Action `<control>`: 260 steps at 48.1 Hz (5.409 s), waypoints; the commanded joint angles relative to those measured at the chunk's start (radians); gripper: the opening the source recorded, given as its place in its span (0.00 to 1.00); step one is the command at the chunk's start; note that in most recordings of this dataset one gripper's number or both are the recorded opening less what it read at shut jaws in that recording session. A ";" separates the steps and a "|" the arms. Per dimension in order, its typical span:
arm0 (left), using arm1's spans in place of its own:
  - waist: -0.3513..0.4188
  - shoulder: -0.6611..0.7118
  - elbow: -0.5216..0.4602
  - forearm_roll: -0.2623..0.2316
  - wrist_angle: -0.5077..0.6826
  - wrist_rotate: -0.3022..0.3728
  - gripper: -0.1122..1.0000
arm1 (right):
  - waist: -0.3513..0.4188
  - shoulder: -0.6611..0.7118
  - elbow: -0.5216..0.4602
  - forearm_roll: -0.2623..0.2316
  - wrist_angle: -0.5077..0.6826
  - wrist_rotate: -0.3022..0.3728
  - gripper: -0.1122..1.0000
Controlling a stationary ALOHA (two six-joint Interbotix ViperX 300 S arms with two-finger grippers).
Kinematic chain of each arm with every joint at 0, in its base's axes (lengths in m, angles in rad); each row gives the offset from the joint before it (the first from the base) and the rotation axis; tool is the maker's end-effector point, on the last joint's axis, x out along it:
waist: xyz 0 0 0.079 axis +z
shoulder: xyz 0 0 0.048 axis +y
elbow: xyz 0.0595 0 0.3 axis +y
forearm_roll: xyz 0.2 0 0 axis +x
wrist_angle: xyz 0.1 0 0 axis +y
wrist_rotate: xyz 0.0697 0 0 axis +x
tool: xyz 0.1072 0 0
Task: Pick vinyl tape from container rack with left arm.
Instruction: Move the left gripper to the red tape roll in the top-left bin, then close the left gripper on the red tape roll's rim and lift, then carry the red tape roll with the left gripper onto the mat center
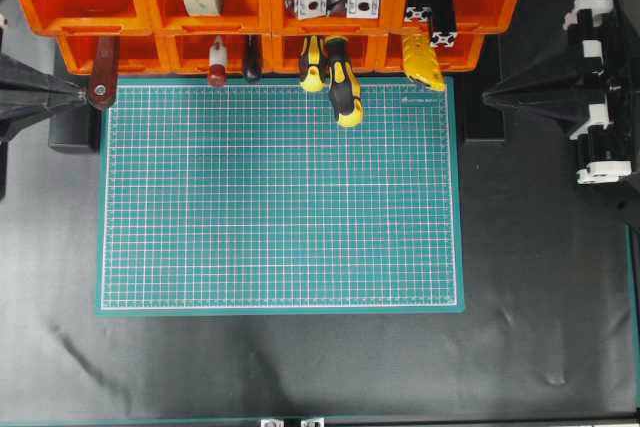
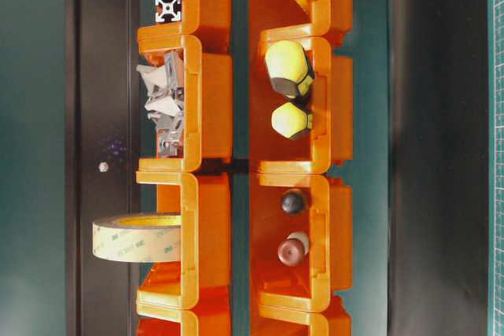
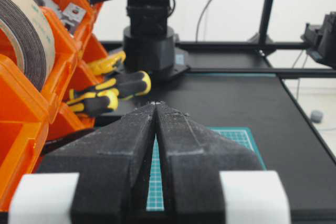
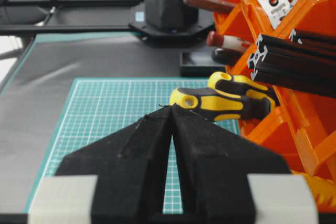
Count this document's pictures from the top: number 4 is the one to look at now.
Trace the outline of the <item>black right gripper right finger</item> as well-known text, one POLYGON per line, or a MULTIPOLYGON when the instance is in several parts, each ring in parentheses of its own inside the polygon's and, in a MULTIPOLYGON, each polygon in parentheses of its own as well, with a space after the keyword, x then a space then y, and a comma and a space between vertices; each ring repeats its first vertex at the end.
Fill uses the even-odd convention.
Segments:
POLYGON ((286 161, 179 105, 172 116, 184 212, 202 223, 254 223, 247 174, 288 174, 286 161))

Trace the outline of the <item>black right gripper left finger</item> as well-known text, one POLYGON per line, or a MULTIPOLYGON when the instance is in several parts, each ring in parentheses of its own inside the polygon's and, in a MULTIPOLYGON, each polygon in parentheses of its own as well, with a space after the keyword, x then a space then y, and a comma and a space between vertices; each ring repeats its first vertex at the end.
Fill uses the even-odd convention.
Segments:
POLYGON ((162 212, 171 107, 66 155, 55 174, 97 175, 92 223, 149 223, 162 212))

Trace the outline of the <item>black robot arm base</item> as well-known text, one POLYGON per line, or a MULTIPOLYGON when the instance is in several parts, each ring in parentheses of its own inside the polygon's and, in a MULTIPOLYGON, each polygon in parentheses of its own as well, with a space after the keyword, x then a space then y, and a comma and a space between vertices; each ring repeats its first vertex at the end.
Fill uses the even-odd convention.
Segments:
POLYGON ((213 28, 214 19, 183 0, 144 0, 131 8, 129 26, 152 38, 190 38, 213 28))

